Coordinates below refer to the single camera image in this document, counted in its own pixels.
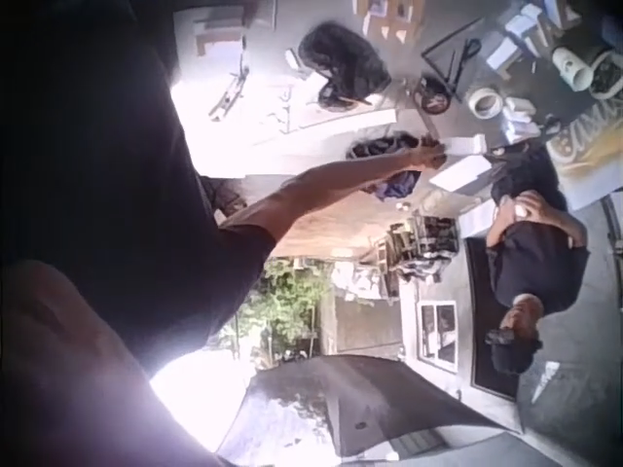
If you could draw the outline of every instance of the cup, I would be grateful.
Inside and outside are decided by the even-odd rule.
[[[561,73],[561,78],[572,90],[587,90],[593,83],[593,69],[569,49],[556,49],[552,54],[552,61]]]

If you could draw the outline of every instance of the green foliage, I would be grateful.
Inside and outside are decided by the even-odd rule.
[[[248,336],[254,329],[268,330],[275,342],[274,353],[310,335],[312,311],[328,289],[327,265],[316,262],[303,269],[295,269],[294,265],[292,259],[268,260],[238,311],[239,335]],[[224,331],[234,336],[235,322]]]

